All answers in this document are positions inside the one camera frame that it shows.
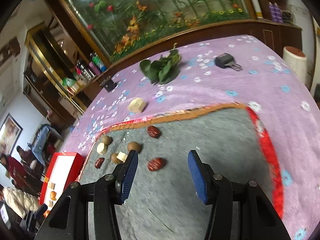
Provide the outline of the framed wall picture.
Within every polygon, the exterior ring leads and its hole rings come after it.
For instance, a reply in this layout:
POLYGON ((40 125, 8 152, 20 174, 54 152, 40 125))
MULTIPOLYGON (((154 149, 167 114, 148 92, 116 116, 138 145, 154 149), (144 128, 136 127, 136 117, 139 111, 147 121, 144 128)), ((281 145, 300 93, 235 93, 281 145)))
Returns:
POLYGON ((1 125, 0 143, 1 153, 11 155, 13 148, 19 138, 23 128, 9 113, 1 125))

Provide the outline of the purple floral tablecloth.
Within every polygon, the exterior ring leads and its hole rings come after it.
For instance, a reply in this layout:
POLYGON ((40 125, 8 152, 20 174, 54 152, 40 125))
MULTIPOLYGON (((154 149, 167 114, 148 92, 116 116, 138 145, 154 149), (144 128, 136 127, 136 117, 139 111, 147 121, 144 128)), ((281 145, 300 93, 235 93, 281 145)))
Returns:
POLYGON ((220 103, 243 103, 267 129, 283 185, 283 221, 292 239, 307 239, 319 223, 319 109, 305 85, 273 50, 254 36, 231 36, 179 49, 180 73, 153 85, 133 64, 118 72, 112 92, 102 90, 80 118, 63 150, 88 155, 99 133, 114 124, 220 103), (229 53, 241 71, 222 69, 215 58, 229 53), (142 113, 129 112, 135 98, 142 113))

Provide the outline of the purple bottles on shelf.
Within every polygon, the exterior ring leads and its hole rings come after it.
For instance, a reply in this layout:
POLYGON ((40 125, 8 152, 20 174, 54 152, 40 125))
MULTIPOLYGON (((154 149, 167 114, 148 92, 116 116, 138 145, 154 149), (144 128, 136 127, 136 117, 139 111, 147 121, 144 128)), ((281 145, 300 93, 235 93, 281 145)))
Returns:
POLYGON ((283 23, 282 11, 277 5, 277 3, 268 3, 269 10, 271 13, 271 18, 273 22, 283 23))

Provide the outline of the person in white jacket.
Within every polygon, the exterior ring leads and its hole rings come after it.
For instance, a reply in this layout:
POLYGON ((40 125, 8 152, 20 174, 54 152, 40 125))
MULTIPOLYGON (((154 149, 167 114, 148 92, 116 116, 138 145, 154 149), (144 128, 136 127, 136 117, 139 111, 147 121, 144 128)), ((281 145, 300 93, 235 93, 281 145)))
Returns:
POLYGON ((1 200, 21 218, 24 218, 29 211, 37 211, 40 207, 39 200, 24 191, 1 185, 1 200))

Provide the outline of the green leafy vegetable bunch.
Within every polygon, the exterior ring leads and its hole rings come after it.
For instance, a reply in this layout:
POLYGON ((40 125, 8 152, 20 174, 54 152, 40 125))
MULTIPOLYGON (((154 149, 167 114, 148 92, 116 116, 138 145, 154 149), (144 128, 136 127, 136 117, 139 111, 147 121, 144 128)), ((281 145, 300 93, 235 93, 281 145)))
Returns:
POLYGON ((162 56, 158 60, 151 61, 144 59, 140 62, 139 67, 145 77, 151 84, 165 85, 176 79, 180 73, 177 66, 182 57, 176 48, 177 43, 174 43, 173 48, 167 56, 162 56))

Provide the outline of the brown longan centre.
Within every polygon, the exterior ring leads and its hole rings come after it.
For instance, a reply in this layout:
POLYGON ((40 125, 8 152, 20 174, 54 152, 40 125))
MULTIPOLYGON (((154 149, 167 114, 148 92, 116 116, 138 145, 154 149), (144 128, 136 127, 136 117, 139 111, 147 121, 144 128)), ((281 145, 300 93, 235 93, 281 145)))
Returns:
POLYGON ((139 153, 141 150, 142 150, 142 146, 141 144, 135 142, 135 141, 132 141, 132 142, 129 142, 128 145, 127 145, 127 149, 128 151, 130 152, 131 150, 134 150, 136 151, 137 153, 139 153))

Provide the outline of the red date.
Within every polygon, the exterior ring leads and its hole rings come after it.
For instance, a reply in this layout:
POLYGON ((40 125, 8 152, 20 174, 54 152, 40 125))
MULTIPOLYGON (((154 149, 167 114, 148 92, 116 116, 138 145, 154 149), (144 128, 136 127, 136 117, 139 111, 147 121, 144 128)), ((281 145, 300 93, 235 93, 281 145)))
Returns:
POLYGON ((151 159, 147 164, 149 171, 158 171, 166 165, 167 161, 164 158, 157 157, 151 159))
POLYGON ((100 169, 103 162, 104 162, 105 158, 101 157, 101 158, 98 158, 96 161, 95 161, 95 168, 97 169, 100 169))
POLYGON ((147 129, 148 135, 152 138, 159 138, 161 136, 161 131, 155 126, 149 126, 147 129))

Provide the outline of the beige chunk in box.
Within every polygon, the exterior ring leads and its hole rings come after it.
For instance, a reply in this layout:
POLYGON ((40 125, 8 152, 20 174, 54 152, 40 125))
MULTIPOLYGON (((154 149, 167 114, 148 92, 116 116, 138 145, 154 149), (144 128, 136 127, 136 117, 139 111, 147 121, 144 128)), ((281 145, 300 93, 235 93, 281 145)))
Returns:
POLYGON ((54 183, 49 183, 48 187, 53 190, 53 189, 55 189, 55 184, 54 183))

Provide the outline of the beige chunk by finger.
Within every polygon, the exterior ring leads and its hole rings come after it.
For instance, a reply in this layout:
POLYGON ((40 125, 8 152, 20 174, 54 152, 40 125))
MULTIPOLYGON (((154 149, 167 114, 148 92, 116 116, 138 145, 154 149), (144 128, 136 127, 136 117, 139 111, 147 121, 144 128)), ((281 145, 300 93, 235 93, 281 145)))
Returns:
POLYGON ((127 154, 123 153, 123 152, 119 152, 117 154, 117 159, 119 159, 120 161, 122 161, 124 163, 127 159, 127 154))

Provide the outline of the orange fruit in box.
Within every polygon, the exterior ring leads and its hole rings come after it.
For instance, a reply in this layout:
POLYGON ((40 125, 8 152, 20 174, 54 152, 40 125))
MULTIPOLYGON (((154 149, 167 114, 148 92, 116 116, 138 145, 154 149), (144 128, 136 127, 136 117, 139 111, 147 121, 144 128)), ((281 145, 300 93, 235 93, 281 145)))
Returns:
POLYGON ((57 195, 57 193, 55 192, 55 191, 51 191, 50 192, 50 199, 52 200, 52 201, 56 201, 57 200, 57 198, 56 198, 56 195, 57 195))

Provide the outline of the dark wooden cabinet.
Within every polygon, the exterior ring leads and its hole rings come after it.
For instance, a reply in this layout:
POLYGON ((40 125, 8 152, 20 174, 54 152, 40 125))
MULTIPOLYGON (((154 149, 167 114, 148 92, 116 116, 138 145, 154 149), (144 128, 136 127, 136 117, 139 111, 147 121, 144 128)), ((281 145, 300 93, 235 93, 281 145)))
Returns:
POLYGON ((75 51, 68 53, 65 39, 55 38, 44 24, 28 31, 25 44, 32 61, 41 67, 52 86, 79 113, 84 113, 101 91, 100 84, 105 78, 112 77, 144 57, 171 49, 174 43, 185 46, 212 38, 249 34, 279 55, 285 46, 302 47, 302 29, 290 23, 273 22, 267 0, 242 1, 249 14, 247 19, 198 25, 161 38, 112 62, 66 0, 44 0, 75 51))

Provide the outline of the beige block on cloth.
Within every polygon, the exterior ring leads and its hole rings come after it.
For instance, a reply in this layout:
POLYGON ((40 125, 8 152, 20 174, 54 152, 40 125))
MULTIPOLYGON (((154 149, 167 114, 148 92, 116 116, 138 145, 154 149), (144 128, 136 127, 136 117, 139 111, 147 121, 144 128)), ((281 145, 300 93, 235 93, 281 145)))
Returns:
POLYGON ((142 113, 145 107, 146 101, 144 101, 142 98, 135 98, 130 102, 127 109, 132 113, 142 113))

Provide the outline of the beige chunk left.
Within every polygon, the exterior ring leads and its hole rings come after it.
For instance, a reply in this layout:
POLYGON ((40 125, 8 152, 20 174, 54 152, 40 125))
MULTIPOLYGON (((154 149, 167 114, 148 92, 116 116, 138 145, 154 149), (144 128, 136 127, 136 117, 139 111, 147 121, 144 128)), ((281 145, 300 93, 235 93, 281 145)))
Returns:
POLYGON ((100 155, 104 155, 107 152, 107 145, 104 144, 103 142, 99 143, 97 145, 96 151, 100 155))

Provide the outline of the blue covered table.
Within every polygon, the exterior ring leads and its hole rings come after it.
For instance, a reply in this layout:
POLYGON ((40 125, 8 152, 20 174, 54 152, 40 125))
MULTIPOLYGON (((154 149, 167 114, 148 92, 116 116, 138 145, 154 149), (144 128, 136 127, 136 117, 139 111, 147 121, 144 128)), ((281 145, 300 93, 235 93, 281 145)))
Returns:
POLYGON ((39 131, 36 133, 35 138, 30 145, 31 153, 43 166, 46 165, 45 158, 43 156, 44 146, 50 134, 56 137, 56 139, 62 140, 61 135, 56 129, 52 128, 49 124, 43 124, 39 128, 39 131))

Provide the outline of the black clip device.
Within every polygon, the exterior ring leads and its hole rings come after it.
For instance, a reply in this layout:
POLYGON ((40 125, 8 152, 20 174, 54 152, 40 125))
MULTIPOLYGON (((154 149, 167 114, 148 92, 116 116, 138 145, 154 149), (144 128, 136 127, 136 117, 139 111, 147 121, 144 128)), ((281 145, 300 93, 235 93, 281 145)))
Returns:
POLYGON ((241 71, 242 66, 237 64, 235 58, 229 53, 223 53, 215 58, 215 65, 219 68, 231 68, 236 71, 241 71))

